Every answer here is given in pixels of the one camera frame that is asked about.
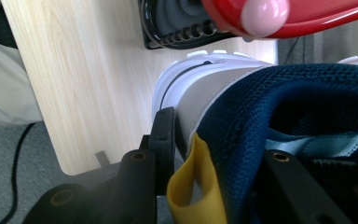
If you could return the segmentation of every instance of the red object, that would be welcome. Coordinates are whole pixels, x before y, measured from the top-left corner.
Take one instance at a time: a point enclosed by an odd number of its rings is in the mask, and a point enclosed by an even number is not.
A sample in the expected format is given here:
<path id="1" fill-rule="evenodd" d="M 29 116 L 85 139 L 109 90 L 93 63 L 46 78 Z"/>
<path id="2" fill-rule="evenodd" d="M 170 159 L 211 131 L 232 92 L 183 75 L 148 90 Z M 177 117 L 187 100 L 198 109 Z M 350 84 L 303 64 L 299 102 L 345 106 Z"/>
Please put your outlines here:
<path id="1" fill-rule="evenodd" d="M 289 0 L 290 14 L 284 26 L 268 38 L 310 35 L 358 20 L 358 0 Z M 249 36 L 241 25 L 246 0 L 202 0 L 222 31 Z"/>

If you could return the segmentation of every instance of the yellow strap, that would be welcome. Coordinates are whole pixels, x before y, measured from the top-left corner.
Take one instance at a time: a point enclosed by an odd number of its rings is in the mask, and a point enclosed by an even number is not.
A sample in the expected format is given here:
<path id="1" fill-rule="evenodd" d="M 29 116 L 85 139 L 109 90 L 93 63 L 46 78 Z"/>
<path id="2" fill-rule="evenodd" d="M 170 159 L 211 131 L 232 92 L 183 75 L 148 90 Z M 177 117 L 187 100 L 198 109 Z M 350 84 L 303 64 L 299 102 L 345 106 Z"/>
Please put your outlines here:
<path id="1" fill-rule="evenodd" d="M 202 198 L 190 204 L 195 180 Z M 227 223 L 208 145 L 196 133 L 189 157 L 168 183 L 167 199 L 175 223 Z"/>

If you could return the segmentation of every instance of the black cable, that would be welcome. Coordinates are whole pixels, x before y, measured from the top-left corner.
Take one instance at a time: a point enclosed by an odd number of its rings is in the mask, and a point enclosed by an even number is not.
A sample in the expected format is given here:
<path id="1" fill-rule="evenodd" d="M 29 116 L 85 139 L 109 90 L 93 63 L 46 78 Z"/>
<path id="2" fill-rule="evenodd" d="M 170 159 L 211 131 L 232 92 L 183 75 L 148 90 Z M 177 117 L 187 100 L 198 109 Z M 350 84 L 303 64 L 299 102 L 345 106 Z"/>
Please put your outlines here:
<path id="1" fill-rule="evenodd" d="M 290 48 L 290 50 L 289 50 L 289 52 L 287 53 L 287 57 L 286 57 L 286 59 L 284 60 L 284 63 L 283 64 L 287 64 L 287 62 L 289 61 L 289 58 L 290 58 L 290 56 L 292 55 L 292 52 L 293 52 L 293 50 L 295 49 L 295 46 L 297 45 L 297 42 L 298 42 L 298 39 L 299 39 L 300 37 L 297 37 L 296 38 L 296 41 L 295 41 L 295 43 L 292 45 L 292 47 Z"/>
<path id="2" fill-rule="evenodd" d="M 19 163 L 19 156 L 22 147 L 22 142 L 30 132 L 31 128 L 34 127 L 34 123 L 29 124 L 25 131 L 22 133 L 19 143 L 17 144 L 16 153 L 14 154 L 13 168 L 11 169 L 11 189 L 13 191 L 13 202 L 11 208 L 8 211 L 7 215 L 0 221 L 0 224 L 8 223 L 14 216 L 17 210 L 17 205 L 19 203 L 18 189 L 17 189 L 17 165 Z"/>

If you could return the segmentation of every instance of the gray carpet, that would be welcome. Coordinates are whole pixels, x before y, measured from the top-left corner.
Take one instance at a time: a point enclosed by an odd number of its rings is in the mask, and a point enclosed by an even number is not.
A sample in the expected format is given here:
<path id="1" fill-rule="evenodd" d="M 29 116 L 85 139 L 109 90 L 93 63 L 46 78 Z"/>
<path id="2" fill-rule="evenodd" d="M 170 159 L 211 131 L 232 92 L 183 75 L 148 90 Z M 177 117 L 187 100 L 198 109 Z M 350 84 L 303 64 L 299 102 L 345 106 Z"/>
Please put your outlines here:
<path id="1" fill-rule="evenodd" d="M 313 37 L 299 38 L 289 58 L 296 39 L 280 41 L 279 62 L 313 63 Z M 25 126 L 0 129 L 0 220 L 9 211 L 12 202 L 10 175 L 16 145 Z M 43 122 L 37 123 L 24 140 L 18 167 L 19 207 L 9 223 L 22 223 L 37 200 L 49 189 L 63 183 L 77 183 L 92 189 L 109 178 L 104 172 L 79 176 L 65 175 L 58 164 Z M 158 199 L 158 223 L 172 223 L 164 198 Z"/>

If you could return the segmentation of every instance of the wooden panel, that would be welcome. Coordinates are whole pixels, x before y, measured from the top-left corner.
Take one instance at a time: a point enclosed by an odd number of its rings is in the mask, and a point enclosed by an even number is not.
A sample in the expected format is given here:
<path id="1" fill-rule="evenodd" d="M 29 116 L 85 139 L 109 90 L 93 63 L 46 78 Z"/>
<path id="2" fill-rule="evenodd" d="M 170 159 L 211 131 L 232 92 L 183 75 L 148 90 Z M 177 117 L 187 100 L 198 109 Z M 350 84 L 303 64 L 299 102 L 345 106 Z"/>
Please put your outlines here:
<path id="1" fill-rule="evenodd" d="M 147 50 L 136 0 L 3 0 L 62 170 L 77 175 L 118 162 L 151 129 L 162 70 L 189 52 Z M 273 63 L 274 41 L 240 38 L 201 48 Z"/>

